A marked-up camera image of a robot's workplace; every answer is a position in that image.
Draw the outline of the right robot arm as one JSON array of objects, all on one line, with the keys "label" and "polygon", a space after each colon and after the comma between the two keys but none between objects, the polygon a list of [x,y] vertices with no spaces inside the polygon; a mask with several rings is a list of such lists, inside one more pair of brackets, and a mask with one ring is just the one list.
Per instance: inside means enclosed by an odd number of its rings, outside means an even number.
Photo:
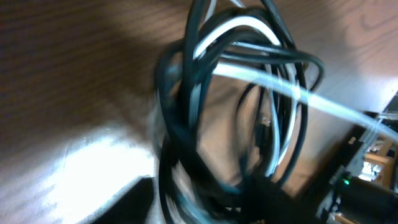
[{"label": "right robot arm", "polygon": [[300,198],[322,223],[397,223],[397,143],[354,126]]}]

